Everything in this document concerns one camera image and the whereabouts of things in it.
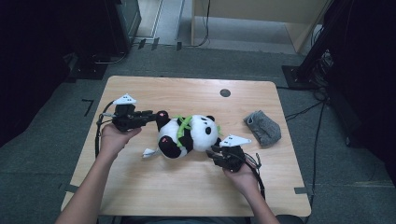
table top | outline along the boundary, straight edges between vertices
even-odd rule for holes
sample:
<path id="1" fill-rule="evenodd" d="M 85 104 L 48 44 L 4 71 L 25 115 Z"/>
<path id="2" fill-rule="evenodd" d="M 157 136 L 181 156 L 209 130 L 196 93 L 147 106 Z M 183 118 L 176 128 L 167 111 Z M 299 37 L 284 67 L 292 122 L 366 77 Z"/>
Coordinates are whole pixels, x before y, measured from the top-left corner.
<path id="1" fill-rule="evenodd" d="M 221 90 L 230 91 L 223 97 Z M 212 115 L 229 134 L 245 137 L 242 145 L 253 157 L 259 153 L 266 201 L 276 215 L 307 217 L 311 212 L 287 123 L 276 91 L 267 81 L 167 77 L 111 77 L 105 87 L 92 126 L 81 151 L 71 185 L 79 186 L 94 160 L 95 122 L 106 105 L 129 93 L 137 100 L 136 111 L 166 110 L 170 116 Z M 115 106 L 107 112 L 113 113 Z M 262 110 L 279 124 L 282 138 L 263 148 L 244 123 L 250 113 Z M 245 198 L 206 153 L 192 151 L 180 159 L 163 155 L 143 158 L 146 148 L 157 148 L 157 126 L 150 122 L 125 146 L 110 170 L 101 215 L 112 216 L 253 216 Z M 66 192 L 62 209 L 73 193 Z"/>

forearm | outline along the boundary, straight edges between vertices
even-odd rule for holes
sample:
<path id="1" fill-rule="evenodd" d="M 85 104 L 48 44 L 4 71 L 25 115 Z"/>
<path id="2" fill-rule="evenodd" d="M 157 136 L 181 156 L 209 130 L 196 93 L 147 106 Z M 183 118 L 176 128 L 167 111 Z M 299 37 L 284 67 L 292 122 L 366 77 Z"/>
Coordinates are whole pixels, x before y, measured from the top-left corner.
<path id="1" fill-rule="evenodd" d="M 249 203 L 254 217 L 260 224 L 279 223 L 258 190 L 252 189 L 243 193 Z"/>
<path id="2" fill-rule="evenodd" d="M 100 156 L 96 159 L 56 223 L 96 222 L 112 162 Z"/>

floor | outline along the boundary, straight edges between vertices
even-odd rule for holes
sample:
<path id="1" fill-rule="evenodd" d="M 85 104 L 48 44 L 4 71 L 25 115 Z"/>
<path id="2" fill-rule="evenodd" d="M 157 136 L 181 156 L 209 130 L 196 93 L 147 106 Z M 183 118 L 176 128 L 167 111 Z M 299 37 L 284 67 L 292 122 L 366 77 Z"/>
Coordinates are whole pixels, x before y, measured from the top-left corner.
<path id="1" fill-rule="evenodd" d="M 191 3 L 191 0 L 185 0 L 181 8 L 182 0 L 140 0 L 142 23 L 136 40 L 146 38 L 149 42 L 160 38 L 159 44 L 176 45 L 181 42 L 185 47 L 190 46 Z M 202 43 L 205 37 L 205 19 L 195 17 L 194 45 Z M 283 22 L 209 18 L 208 27 L 208 40 L 201 48 L 296 54 Z M 307 41 L 301 54 L 307 54 L 311 48 L 310 42 Z"/>

gray sock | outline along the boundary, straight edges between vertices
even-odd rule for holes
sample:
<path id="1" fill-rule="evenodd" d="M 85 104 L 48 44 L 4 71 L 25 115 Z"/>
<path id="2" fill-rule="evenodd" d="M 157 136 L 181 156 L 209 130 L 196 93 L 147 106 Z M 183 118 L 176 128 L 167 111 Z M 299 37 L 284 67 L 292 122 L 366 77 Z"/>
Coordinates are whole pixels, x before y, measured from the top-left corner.
<path id="1" fill-rule="evenodd" d="M 281 138 L 279 125 L 260 110 L 248 115 L 244 122 L 262 147 L 272 145 Z"/>

panda ear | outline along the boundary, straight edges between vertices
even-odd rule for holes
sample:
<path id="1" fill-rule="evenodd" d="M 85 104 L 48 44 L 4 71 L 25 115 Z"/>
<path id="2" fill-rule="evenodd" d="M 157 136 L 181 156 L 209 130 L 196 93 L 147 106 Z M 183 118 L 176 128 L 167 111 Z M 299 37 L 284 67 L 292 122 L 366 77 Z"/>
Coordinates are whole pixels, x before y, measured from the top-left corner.
<path id="1" fill-rule="evenodd" d="M 213 117 L 213 116 L 211 116 L 211 115 L 208 115 L 208 116 L 206 116 L 207 118 L 209 118 L 209 119 L 211 119 L 211 120 L 213 120 L 213 121 L 215 121 L 215 118 Z"/>

